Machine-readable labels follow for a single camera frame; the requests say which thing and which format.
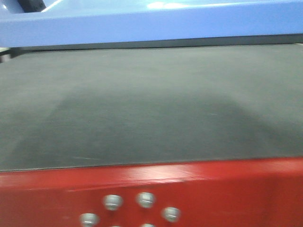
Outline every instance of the treadmill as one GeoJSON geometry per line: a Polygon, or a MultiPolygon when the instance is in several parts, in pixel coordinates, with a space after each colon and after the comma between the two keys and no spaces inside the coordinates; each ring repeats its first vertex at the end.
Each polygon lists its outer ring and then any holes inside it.
{"type": "Polygon", "coordinates": [[[0,3],[0,226],[303,226],[302,0],[0,3]]]}

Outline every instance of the red frame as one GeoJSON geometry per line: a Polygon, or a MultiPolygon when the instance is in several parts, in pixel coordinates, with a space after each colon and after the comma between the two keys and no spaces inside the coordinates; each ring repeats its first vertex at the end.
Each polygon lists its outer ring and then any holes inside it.
{"type": "Polygon", "coordinates": [[[1,227],[79,227],[82,213],[97,227],[302,227],[303,157],[0,173],[1,227]],[[155,195],[151,209],[139,192],[155,195]],[[123,197],[118,211],[107,194],[123,197]],[[161,217],[168,206],[178,222],[161,217]]]}

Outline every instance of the blue metal bar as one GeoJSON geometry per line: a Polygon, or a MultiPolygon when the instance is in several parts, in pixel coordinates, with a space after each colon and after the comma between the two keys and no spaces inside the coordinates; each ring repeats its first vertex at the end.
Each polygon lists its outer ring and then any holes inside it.
{"type": "Polygon", "coordinates": [[[38,13],[0,11],[0,46],[303,33],[303,0],[96,2],[48,1],[38,13]]]}

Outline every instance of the black running belt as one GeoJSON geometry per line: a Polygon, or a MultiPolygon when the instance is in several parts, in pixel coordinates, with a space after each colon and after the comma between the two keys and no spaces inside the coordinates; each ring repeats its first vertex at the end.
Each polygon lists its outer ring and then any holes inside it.
{"type": "Polygon", "coordinates": [[[298,157],[303,46],[27,53],[0,102],[0,170],[298,157]]]}

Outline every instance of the silver bolt head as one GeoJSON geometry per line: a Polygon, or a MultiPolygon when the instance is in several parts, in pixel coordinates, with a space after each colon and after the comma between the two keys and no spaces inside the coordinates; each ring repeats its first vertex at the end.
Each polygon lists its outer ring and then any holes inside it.
{"type": "Polygon", "coordinates": [[[85,213],[80,215],[80,222],[83,227],[92,227],[98,224],[99,220],[96,214],[85,213]]]}
{"type": "Polygon", "coordinates": [[[143,224],[143,225],[141,225],[141,227],[155,227],[155,226],[152,224],[143,224]]]}
{"type": "Polygon", "coordinates": [[[123,199],[118,195],[107,195],[103,199],[103,204],[107,210],[117,210],[123,203],[123,199]]]}
{"type": "Polygon", "coordinates": [[[181,211],[174,207],[167,207],[162,211],[162,216],[169,222],[176,222],[180,217],[181,211]]]}
{"type": "Polygon", "coordinates": [[[155,202],[155,197],[151,193],[142,192],[137,195],[137,202],[143,208],[151,208],[155,202]]]}

